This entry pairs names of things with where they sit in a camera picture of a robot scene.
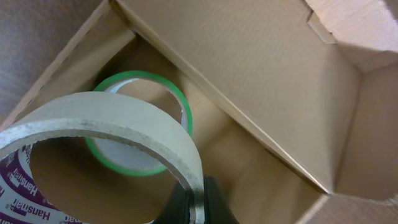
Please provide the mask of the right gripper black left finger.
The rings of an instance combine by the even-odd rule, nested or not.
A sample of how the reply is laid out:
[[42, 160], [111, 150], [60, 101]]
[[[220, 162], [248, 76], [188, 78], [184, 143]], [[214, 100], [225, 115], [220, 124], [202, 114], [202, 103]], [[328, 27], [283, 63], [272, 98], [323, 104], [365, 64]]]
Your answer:
[[190, 191], [177, 182], [170, 197], [154, 224], [189, 224]]

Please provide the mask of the brown cardboard box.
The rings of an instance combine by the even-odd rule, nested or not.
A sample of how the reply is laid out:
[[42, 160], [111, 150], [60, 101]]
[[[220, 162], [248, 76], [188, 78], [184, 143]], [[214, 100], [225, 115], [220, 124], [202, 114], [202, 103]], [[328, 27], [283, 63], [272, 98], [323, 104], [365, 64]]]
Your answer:
[[240, 223], [396, 223], [397, 78], [366, 78], [301, 1], [105, 1], [6, 122], [140, 68], [181, 86]]

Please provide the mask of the green tape roll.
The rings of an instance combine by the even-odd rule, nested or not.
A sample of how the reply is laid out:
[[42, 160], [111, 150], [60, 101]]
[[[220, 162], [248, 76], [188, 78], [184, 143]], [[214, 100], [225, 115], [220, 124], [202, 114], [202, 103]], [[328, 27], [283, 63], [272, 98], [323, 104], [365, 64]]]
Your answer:
[[87, 137], [91, 153], [107, 168], [128, 176], [156, 175], [166, 170], [155, 150], [188, 153], [194, 146], [193, 116], [182, 91], [170, 80], [146, 71], [133, 70], [103, 80], [95, 91], [121, 102], [111, 112], [117, 124], [133, 131], [131, 142], [108, 137]]

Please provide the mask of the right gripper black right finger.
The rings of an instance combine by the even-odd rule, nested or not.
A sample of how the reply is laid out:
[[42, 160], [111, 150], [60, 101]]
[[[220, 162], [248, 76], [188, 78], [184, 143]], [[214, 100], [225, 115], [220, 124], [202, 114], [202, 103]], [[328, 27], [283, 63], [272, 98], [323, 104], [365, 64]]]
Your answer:
[[239, 224], [214, 177], [204, 176], [205, 224]]

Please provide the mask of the beige masking tape roll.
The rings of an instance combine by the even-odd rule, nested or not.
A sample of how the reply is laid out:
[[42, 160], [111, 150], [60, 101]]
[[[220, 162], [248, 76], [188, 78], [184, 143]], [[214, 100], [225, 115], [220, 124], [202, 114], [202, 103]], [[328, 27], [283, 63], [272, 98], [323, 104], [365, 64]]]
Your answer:
[[201, 159], [188, 132], [158, 107], [127, 95], [87, 91], [51, 100], [1, 132], [1, 156], [26, 144], [52, 138], [86, 137], [93, 154], [123, 173], [157, 168], [175, 176], [192, 198], [190, 223], [205, 222]]

